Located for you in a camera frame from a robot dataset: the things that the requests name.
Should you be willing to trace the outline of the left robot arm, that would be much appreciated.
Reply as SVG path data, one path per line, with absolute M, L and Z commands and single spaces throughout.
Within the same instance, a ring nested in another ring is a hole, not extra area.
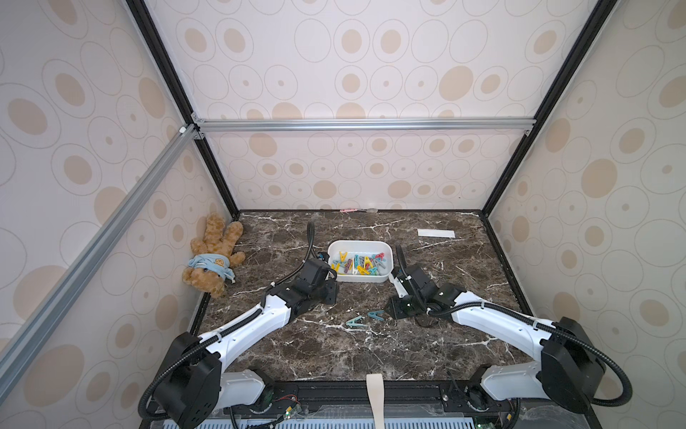
M 228 367 L 271 332 L 320 304 L 334 304 L 336 277 L 309 246 L 300 267 L 273 282 L 253 309 L 200 336 L 180 334 L 144 389 L 139 416 L 196 428 L 217 409 L 259 402 L 266 388 L 264 377 L 252 370 L 230 374 Z

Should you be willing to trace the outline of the mint green clothespin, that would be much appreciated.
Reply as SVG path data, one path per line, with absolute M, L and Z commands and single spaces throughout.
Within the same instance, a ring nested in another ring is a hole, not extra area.
M 364 322 L 363 316 L 356 316 L 348 321 L 346 321 L 345 326 L 350 329 L 366 328 L 368 324 Z

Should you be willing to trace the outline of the dark teal clothespin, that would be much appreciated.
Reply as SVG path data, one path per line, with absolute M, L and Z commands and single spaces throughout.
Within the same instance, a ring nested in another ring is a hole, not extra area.
M 385 312 L 383 310 L 375 310 L 367 313 L 367 316 L 373 320 L 383 322 L 385 320 Z

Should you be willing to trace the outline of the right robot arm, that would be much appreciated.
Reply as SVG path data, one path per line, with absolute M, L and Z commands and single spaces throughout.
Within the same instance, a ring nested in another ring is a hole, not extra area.
M 407 264 L 397 247 L 389 280 L 397 293 L 386 310 L 394 319 L 428 316 L 479 330 L 531 358 L 511 366 L 481 366 L 466 384 L 464 397 L 476 411 L 496 401 L 551 400 L 585 415 L 592 407 L 617 408 L 633 396 L 621 366 L 596 348 L 582 326 L 527 316 L 484 300 L 462 286 L 438 285 L 418 265 Z

